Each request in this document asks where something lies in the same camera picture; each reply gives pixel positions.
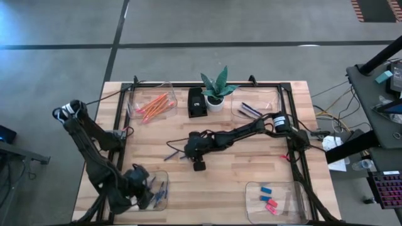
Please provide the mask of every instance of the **clear plastic bin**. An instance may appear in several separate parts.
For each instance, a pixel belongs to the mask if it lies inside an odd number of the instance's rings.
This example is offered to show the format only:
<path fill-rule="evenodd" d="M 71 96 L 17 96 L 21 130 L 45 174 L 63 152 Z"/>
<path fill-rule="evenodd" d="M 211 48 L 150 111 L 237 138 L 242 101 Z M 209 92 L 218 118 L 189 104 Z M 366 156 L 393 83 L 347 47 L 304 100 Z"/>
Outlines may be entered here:
<path fill-rule="evenodd" d="M 148 207 L 145 210 L 140 210 L 138 206 L 131 207 L 128 212 L 144 212 L 144 211 L 162 211 L 168 205 L 168 197 L 169 197 L 169 177 L 166 171 L 155 171 L 149 172 L 149 177 L 147 179 L 147 185 L 151 186 L 151 192 L 157 194 L 159 191 L 164 191 L 161 198 L 156 203 L 156 196 L 152 198 Z"/>
<path fill-rule="evenodd" d="M 271 194 L 261 187 L 272 190 Z M 278 206 L 276 215 L 266 209 L 267 202 L 260 196 L 271 197 Z M 251 223 L 299 223 L 306 224 L 311 217 L 308 197 L 299 182 L 249 182 L 246 185 L 246 211 Z"/>
<path fill-rule="evenodd" d="M 137 124 L 166 119 L 177 114 L 177 99 L 170 82 L 153 88 L 136 88 L 130 95 L 128 112 Z"/>
<path fill-rule="evenodd" d="M 274 113 L 281 110 L 281 100 L 279 92 L 276 88 L 272 90 L 258 90 L 258 88 L 237 88 L 231 94 L 231 112 L 232 121 L 249 123 L 253 118 L 257 118 L 257 115 L 247 111 L 242 107 L 242 103 L 247 104 L 253 109 L 262 114 Z"/>

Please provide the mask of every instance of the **potted plant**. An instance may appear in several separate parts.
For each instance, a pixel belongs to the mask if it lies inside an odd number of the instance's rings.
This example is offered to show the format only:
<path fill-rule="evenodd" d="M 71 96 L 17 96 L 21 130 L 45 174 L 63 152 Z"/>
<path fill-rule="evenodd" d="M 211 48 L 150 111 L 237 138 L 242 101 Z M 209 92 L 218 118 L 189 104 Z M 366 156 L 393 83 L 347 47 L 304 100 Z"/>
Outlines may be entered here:
<path fill-rule="evenodd" d="M 202 94 L 205 95 L 208 110 L 212 112 L 222 110 L 225 96 L 231 94 L 238 87 L 238 85 L 226 85 L 227 66 L 218 75 L 216 81 L 208 78 L 203 73 L 201 73 L 201 79 L 207 88 Z"/>

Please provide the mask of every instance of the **eraser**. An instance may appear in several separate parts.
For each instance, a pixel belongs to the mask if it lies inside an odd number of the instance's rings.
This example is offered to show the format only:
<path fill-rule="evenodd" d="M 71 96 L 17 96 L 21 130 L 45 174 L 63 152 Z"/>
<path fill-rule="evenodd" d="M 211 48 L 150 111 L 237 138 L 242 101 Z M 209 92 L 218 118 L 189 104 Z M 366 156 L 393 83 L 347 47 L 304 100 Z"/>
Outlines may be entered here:
<path fill-rule="evenodd" d="M 261 191 L 262 191 L 262 192 L 265 192 L 265 193 L 267 193 L 267 194 L 271 194 L 271 192 L 272 192 L 271 189 L 269 189 L 269 188 L 264 188 L 264 187 L 261 187 Z"/>
<path fill-rule="evenodd" d="M 261 201 L 266 201 L 266 202 L 268 202 L 268 200 L 270 200 L 271 197 L 261 195 L 261 196 L 259 197 L 259 199 L 260 199 Z"/>
<path fill-rule="evenodd" d="M 276 215 L 276 210 L 270 204 L 267 204 L 265 208 L 270 211 L 273 215 Z"/>
<path fill-rule="evenodd" d="M 268 200 L 268 204 L 271 205 L 271 206 L 273 206 L 273 207 L 275 207 L 275 208 L 278 206 L 278 204 L 276 203 L 276 201 L 274 201 L 272 198 L 270 198 L 270 199 Z"/>
<path fill-rule="evenodd" d="M 383 72 L 382 74 L 380 74 L 380 75 L 376 78 L 376 82 L 377 82 L 378 84 L 380 84 L 380 83 L 384 82 L 385 80 L 389 79 L 392 75 L 393 75 L 393 74 L 392 74 L 392 72 L 390 72 L 390 71 Z"/>

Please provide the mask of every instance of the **white pot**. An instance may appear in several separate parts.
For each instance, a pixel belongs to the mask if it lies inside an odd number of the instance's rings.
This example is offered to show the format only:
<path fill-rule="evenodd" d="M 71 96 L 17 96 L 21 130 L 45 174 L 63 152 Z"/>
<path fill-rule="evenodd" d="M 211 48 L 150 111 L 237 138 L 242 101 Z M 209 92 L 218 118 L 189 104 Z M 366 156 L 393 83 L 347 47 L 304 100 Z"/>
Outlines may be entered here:
<path fill-rule="evenodd" d="M 217 104 L 217 105 L 211 104 L 211 103 L 208 101 L 208 97 L 207 97 L 207 96 L 205 96 L 205 101 L 206 101 L 206 103 L 207 103 L 207 109 L 208 109 L 209 111 L 211 111 L 211 112 L 218 112 L 218 111 L 220 111 L 220 110 L 222 110 L 222 109 L 224 108 L 225 97 L 224 97 L 224 99 L 222 100 L 222 102 L 219 103 L 219 104 Z"/>

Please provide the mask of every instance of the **white paper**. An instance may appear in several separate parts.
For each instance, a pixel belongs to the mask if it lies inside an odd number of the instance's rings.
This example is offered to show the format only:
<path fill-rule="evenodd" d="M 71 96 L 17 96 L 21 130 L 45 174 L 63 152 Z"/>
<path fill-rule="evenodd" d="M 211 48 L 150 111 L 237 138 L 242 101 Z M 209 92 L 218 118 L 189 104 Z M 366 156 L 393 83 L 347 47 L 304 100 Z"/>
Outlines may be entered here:
<path fill-rule="evenodd" d="M 335 148 L 335 147 L 340 146 L 342 144 L 343 144 L 343 142 L 340 140 L 340 137 L 335 137 L 335 139 L 334 139 L 333 136 L 326 136 L 322 141 L 322 147 L 323 147 L 323 149 L 325 151 L 329 151 L 332 148 Z M 345 160 L 341 159 L 339 161 L 331 163 L 331 164 L 328 165 L 328 168 L 330 170 L 346 172 Z"/>

